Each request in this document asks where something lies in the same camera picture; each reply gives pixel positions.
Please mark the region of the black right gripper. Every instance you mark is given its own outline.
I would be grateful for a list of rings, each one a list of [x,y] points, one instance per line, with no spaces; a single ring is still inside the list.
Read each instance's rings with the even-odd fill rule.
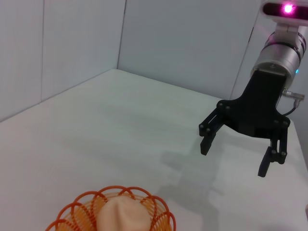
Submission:
[[[202,155],[207,155],[212,142],[225,124],[231,129],[255,138],[270,140],[258,170],[265,177],[271,163],[284,164],[290,119],[276,109],[286,76],[257,70],[242,95],[234,100],[221,100],[217,108],[199,125]]]

